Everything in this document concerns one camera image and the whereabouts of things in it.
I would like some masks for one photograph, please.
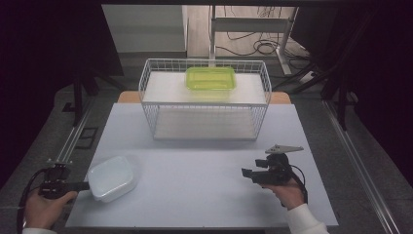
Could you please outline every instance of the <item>metal frame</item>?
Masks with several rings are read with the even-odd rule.
[[[288,61],[285,59],[285,46],[297,14],[297,7],[294,7],[288,19],[247,19],[247,18],[217,18],[215,16],[215,6],[212,6],[212,16],[210,19],[210,44],[209,59],[215,59],[215,32],[275,32],[282,33],[280,45],[276,48],[284,75],[290,75]]]

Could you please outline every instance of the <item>yellow container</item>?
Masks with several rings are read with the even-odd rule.
[[[192,91],[230,91],[236,88],[232,67],[190,67],[186,70],[185,83]]]

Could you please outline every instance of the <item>white bowl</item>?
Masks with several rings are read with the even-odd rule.
[[[118,156],[100,163],[88,171],[88,180],[94,199],[111,202],[136,187],[131,164]]]

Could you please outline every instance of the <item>wire basket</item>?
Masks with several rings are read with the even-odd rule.
[[[230,91],[191,91],[190,67],[232,67],[237,86]],[[146,61],[139,93],[155,139],[256,140],[271,99],[264,61],[159,59]]]

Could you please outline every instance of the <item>white sleeve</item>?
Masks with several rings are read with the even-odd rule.
[[[57,234],[54,231],[41,228],[24,228],[22,234]]]
[[[286,220],[291,234],[328,234],[325,224],[316,220],[307,204],[288,211]]]

